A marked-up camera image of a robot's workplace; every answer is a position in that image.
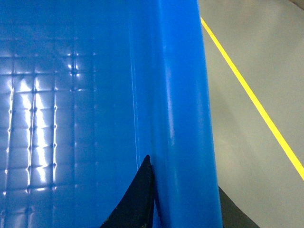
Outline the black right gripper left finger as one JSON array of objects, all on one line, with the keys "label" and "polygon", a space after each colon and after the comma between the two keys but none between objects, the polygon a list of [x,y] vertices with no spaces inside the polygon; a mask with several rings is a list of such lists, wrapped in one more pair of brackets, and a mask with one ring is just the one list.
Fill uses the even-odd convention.
[{"label": "black right gripper left finger", "polygon": [[151,228],[154,215],[154,184],[150,156],[146,155],[121,201],[102,228]]}]

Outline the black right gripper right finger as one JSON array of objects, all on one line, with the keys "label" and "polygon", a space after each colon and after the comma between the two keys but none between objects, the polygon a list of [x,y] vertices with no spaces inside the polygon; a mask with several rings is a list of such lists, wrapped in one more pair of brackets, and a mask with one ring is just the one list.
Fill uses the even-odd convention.
[{"label": "black right gripper right finger", "polygon": [[219,196],[224,228],[258,228],[228,195],[219,187]]}]

